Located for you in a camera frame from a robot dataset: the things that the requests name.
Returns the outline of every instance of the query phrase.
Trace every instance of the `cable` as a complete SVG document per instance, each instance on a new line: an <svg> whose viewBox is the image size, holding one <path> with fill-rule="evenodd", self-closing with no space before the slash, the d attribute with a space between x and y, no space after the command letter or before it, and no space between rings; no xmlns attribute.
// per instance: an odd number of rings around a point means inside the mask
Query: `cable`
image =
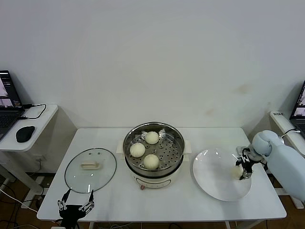
<svg viewBox="0 0 305 229"><path fill-rule="evenodd" d="M36 119L36 118L39 118L42 115L42 113L45 111L45 109L47 108L46 104L39 104L39 105L25 104L24 105L24 107L26 107L26 108L30 108L30 107L34 107L34 106L44 106L44 109L41 111L41 113L37 117L26 117L24 115L24 116L18 117L18 119Z"/></svg>
<svg viewBox="0 0 305 229"><path fill-rule="evenodd" d="M12 191L14 197L16 197L16 193L14 192L14 190L13 190L11 187L7 186L6 184L3 184L3 185L4 185L5 187L9 188L9 189ZM14 212L15 212L16 205L17 205L17 202L14 203L13 212L12 212L11 215L10 215L10 219L8 220L8 224L7 224L7 226L6 226L6 229L9 228L9 225L10 225L10 222L11 222L11 218L13 217ZM14 224L14 226L16 226L16 225L18 226L18 223L17 223L16 221L14 221L14 222L12 222L12 223Z"/></svg>
<svg viewBox="0 0 305 229"><path fill-rule="evenodd" d="M124 224L124 225L117 225L117 224L114 224L112 226L110 226L109 228L102 228L102 227L98 227L99 229L115 229L115 228L122 228L122 227L126 227L128 225L131 225L132 223L127 223L127 224Z"/></svg>
<svg viewBox="0 0 305 229"><path fill-rule="evenodd" d="M33 227L35 229L40 229L40 228L38 228L38 227L36 227L34 225L31 225L31 224L24 224L24 225L20 225L20 226L14 227L14 228L21 228L21 227L24 227L24 226L31 226L31 227Z"/></svg>
<svg viewBox="0 0 305 229"><path fill-rule="evenodd" d="M32 174L30 174L29 177L33 176L35 173L37 173L41 170L41 159L39 159L38 161L39 161L39 169L37 171L33 172Z"/></svg>
<svg viewBox="0 0 305 229"><path fill-rule="evenodd" d="M27 194L28 194L28 192L26 192L26 193L24 194L24 196L22 197L21 200L24 200L25 197L27 196ZM15 221L15 222L17 222L17 216L18 216L19 209L21 209L21 208L17 208L17 211L16 211L16 213L15 213L15 218L14 218L14 221Z"/></svg>
<svg viewBox="0 0 305 229"><path fill-rule="evenodd" d="M290 131L292 131L292 130L298 130L298 129L293 128L293 129L287 130L283 135L286 135L288 132L290 132Z"/></svg>
<svg viewBox="0 0 305 229"><path fill-rule="evenodd" d="M171 226L172 225L175 225L176 227L178 227L179 229L182 229L182 227L180 227L178 224L176 224L176 223L171 223L170 225L169 225L169 227L168 227L168 229L171 229Z"/></svg>
<svg viewBox="0 0 305 229"><path fill-rule="evenodd" d="M3 190L0 189L0 191L1 191L2 193L4 193L5 195L7 195L8 197L14 199L15 201L21 203L23 206L27 207L28 209L30 209L30 210L35 211L36 213L38 213L38 211L36 211L36 210L34 210L34 209L31 209L30 207L28 207L28 206L26 206L25 204L23 204L21 201L15 199L14 197L11 197L9 194L7 194L6 192L4 192Z"/></svg>
<svg viewBox="0 0 305 229"><path fill-rule="evenodd" d="M29 199L29 200L23 201L23 203L24 202L29 202L29 201L39 201L39 199ZM15 201L15 202L6 202L6 201L3 201L3 200L0 200L0 202L5 203L5 204L16 204L17 203L17 201Z"/></svg>
<svg viewBox="0 0 305 229"><path fill-rule="evenodd" d="M13 221L8 221L8 220L4 220L4 219L2 219L2 220L0 220L0 223L1 223L1 222L7 222L7 223L8 223L8 225L9 225L10 223L13 223L13 224L14 224L14 226L18 226L18 223L13 222Z"/></svg>

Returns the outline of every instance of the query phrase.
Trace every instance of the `floor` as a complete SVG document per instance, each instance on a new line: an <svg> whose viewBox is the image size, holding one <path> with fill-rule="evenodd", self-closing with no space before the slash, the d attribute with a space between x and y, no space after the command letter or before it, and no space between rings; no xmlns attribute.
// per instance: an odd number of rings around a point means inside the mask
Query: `floor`
<svg viewBox="0 0 305 229"><path fill-rule="evenodd" d="M273 177L270 178L271 181L274 182L274 187L280 187L280 184L273 180ZM46 177L43 181L43 187L48 187L52 181L52 177ZM8 186L12 188L15 192L16 199L22 200L25 198L29 189L20 181L16 181L14 183L9 183ZM8 188L5 191L9 195L14 195L11 190ZM305 229L305 210L297 210L293 202L291 201L289 196L282 196L280 197L286 211L287 217L284 219L277 219L277 220L268 220L267 222L264 221L257 226L253 227L253 229ZM20 208L19 204L14 209L14 203L3 203L5 202L13 202L12 199L5 196L4 194L0 194L0 229L11 229L14 227L13 223L8 223L6 220L15 221L18 225L24 224L32 224L39 229L50 229L52 226L56 226L56 224L48 221L41 221L36 218L36 213L28 210ZM42 200L37 200L37 204L32 203L31 208L37 210L39 203ZM97 228L109 228L111 225L124 225L124 223L97 223L95 224L95 229ZM230 222L231 228L235 228L235 222ZM81 228L88 229L88 223L80 223ZM21 227L22 229L33 229L30 226ZM124 229L141 229L140 223L132 223L126 227L122 227ZM143 223L142 229L225 229L224 222L196 222L196 223L177 223L177 224L170 224L170 223Z"/></svg>

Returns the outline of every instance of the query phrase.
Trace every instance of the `black mouse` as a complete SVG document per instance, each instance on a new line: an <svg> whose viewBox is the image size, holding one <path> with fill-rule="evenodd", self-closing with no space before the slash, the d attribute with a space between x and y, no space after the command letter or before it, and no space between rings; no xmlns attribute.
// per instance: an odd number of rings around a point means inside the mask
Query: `black mouse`
<svg viewBox="0 0 305 229"><path fill-rule="evenodd" d="M27 142L31 137L35 130L34 126L25 126L19 129L16 133L17 142Z"/></svg>

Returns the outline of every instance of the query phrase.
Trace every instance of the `steamed bun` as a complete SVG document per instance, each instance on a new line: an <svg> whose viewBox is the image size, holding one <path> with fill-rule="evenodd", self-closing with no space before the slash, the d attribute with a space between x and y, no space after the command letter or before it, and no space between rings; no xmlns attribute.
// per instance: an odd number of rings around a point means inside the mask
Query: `steamed bun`
<svg viewBox="0 0 305 229"><path fill-rule="evenodd" d="M156 169L159 166L159 158L155 154L149 154L144 158L143 163L146 169Z"/></svg>
<svg viewBox="0 0 305 229"><path fill-rule="evenodd" d="M145 141L151 145L156 144L159 141L159 135L154 131L148 132L145 136Z"/></svg>
<svg viewBox="0 0 305 229"><path fill-rule="evenodd" d="M135 143L129 149L133 157L141 157L145 153L145 146L142 143Z"/></svg>

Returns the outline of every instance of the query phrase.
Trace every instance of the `power cord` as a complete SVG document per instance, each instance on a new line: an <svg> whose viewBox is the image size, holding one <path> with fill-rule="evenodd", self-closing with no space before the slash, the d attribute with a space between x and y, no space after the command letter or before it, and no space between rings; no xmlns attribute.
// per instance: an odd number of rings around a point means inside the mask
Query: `power cord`
<svg viewBox="0 0 305 229"><path fill-rule="evenodd" d="M30 226L30 227L35 228L35 229L40 229L40 228L38 228L34 225L31 225L31 224L24 224L24 225L20 225L20 226L14 227L14 228L10 228L10 229L21 228L21 227L25 227L25 226Z"/></svg>
<svg viewBox="0 0 305 229"><path fill-rule="evenodd" d="M39 169L36 170L35 172L33 172L32 174L30 174L29 177L33 176L35 173L37 173L37 172L39 172L41 170L41 159L36 160L36 161L39 161Z"/></svg>
<svg viewBox="0 0 305 229"><path fill-rule="evenodd" d="M293 128L293 129L290 129L290 130L287 130L283 135L282 135L282 139L289 133L300 133L301 131L297 128Z"/></svg>
<svg viewBox="0 0 305 229"><path fill-rule="evenodd" d="M44 109L42 110L42 112L37 117L26 117L24 115L24 116L18 117L18 119L36 119L36 118L39 118L42 115L42 113L45 111L45 109L47 108L46 104L39 104L39 105L25 104L23 107L24 107L24 109L29 109L29 108L34 107L34 106L44 106Z"/></svg>
<svg viewBox="0 0 305 229"><path fill-rule="evenodd" d="M5 187L7 187L8 189L10 189L11 190L11 192L13 193L13 195L14 195L14 197L16 197L16 193L15 193L15 191L11 188L11 187L9 187L9 186L7 186L6 184L3 184ZM18 226L18 223L16 222L16 221L11 221L11 219L12 219L12 217L13 217L13 215L14 215L14 212L15 212L15 208L16 208L16 205L17 205L17 202L15 202L14 203L14 208L13 208L13 212L11 213L11 215L10 215L10 219L9 220L4 220L5 222L7 222L8 224L7 224L7 226L6 226L6 229L8 229L9 228L9 225L11 224L11 223L13 223L14 224L14 226Z"/></svg>
<svg viewBox="0 0 305 229"><path fill-rule="evenodd" d="M26 208L28 208L28 209L30 209L30 210L35 211L36 213L38 213L38 211L36 211L36 210L34 210L34 209L31 209L30 207L28 207L28 206L26 206L25 204L23 204L21 201L15 199L14 197L11 197L11 196L10 196L9 194L7 194L5 191L3 191L3 190L0 189L0 192L2 192L3 194L5 194L6 196L12 198L13 200L15 200L15 201L21 203L21 204L22 204L23 206L25 206Z"/></svg>
<svg viewBox="0 0 305 229"><path fill-rule="evenodd" d="M182 229L182 227L180 227L178 224L176 223L171 223L169 226L168 226L168 229L171 229L171 226L172 225L175 225L176 227L178 227L179 229Z"/></svg>

